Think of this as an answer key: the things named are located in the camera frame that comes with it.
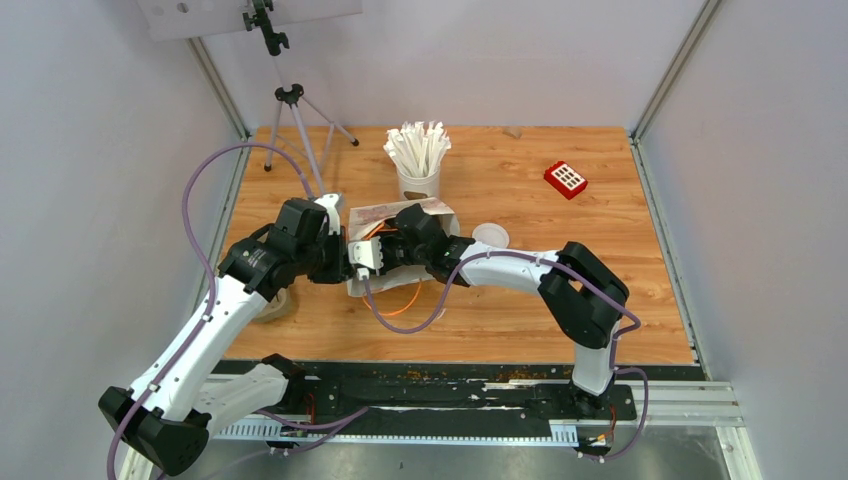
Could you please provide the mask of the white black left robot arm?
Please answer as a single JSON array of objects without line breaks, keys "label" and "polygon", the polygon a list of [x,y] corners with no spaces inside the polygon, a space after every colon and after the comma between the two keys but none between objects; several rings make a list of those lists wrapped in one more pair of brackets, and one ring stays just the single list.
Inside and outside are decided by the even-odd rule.
[{"label": "white black left robot arm", "polygon": [[279,354],[215,388],[204,383],[241,330],[282,289],[305,275],[343,283],[351,273],[342,197],[284,202],[277,220],[235,243],[208,294],[154,364],[127,389],[109,387],[98,407],[120,440],[164,474],[185,472],[209,439],[269,406],[283,413],[303,408],[305,372]]}]

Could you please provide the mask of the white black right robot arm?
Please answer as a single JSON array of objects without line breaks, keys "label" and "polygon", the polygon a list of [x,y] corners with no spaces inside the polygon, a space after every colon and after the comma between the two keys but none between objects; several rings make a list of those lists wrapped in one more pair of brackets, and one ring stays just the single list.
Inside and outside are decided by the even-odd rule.
[{"label": "white black right robot arm", "polygon": [[492,286],[542,299],[560,330],[575,345],[571,403],[596,417],[611,403],[614,356],[630,291],[579,242],[539,252],[498,248],[471,237],[447,234],[418,205],[401,210],[389,230],[376,236],[379,273],[419,266],[446,287]]}]

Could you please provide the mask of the paper takeout bag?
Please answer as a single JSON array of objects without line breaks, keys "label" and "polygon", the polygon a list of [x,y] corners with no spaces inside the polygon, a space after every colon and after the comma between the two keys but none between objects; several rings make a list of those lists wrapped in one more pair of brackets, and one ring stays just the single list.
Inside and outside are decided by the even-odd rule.
[{"label": "paper takeout bag", "polygon": [[[352,208],[349,214],[349,241],[358,242],[366,238],[377,238],[382,235],[394,234],[396,231],[394,218],[397,214],[414,204],[420,204],[425,213],[434,216],[447,235],[459,235],[460,224],[456,213],[441,200],[429,197],[418,200],[407,200],[385,203],[368,207]],[[426,272],[423,266],[398,266],[387,273],[371,274],[369,277],[371,290],[374,295],[388,290],[414,286],[415,293],[409,301],[399,309],[381,311],[386,317],[400,315],[408,310],[418,299],[422,285],[434,277]]]}]

